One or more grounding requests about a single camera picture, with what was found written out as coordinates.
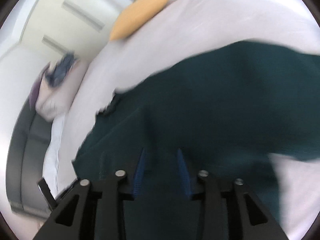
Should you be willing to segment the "dark green cloth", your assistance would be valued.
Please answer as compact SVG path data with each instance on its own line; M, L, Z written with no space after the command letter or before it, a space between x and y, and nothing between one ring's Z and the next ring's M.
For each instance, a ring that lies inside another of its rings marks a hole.
M142 188L125 204L128 239L194 239L199 205L178 175L182 151L198 169L243 179L275 219L270 153L319 157L319 56L254 42L188 58L116 94L73 163L105 179L146 153Z

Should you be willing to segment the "dark grey headboard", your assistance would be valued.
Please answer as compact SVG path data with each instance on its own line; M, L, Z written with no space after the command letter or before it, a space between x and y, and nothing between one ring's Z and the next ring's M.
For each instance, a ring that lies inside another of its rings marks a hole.
M6 193L15 213L46 219L50 210L37 182L51 141L52 123L31 109L26 101L17 118L9 146Z

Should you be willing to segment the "folded duvet pile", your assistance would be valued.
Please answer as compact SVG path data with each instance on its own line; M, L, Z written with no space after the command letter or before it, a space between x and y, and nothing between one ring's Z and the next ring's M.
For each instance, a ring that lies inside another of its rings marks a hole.
M88 62L73 52L48 63L39 73L29 93L29 107L44 120L52 121L66 114L80 88Z

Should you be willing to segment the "white bed sheet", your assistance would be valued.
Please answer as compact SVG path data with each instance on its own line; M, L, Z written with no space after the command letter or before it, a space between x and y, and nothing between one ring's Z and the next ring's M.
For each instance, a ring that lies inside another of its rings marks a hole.
M76 178L77 153L116 94L197 55L237 42L285 47L319 56L319 27L263 0L171 0L132 35L108 42L89 65L66 116L55 172L45 178L58 196ZM303 239L319 214L319 157L270 153L279 186L281 225Z

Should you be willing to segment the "yellow pillow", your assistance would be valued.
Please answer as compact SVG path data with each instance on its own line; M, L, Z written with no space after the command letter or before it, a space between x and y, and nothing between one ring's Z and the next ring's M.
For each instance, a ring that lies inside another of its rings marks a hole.
M135 0L118 16L110 32L109 41L121 40L132 35L157 15L170 0Z

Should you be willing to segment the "cream wardrobe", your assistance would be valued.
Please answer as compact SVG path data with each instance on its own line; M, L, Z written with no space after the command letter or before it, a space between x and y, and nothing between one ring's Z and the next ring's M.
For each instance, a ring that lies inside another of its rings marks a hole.
M51 59L67 52L92 61L109 40L120 12L133 0L37 0L22 44Z

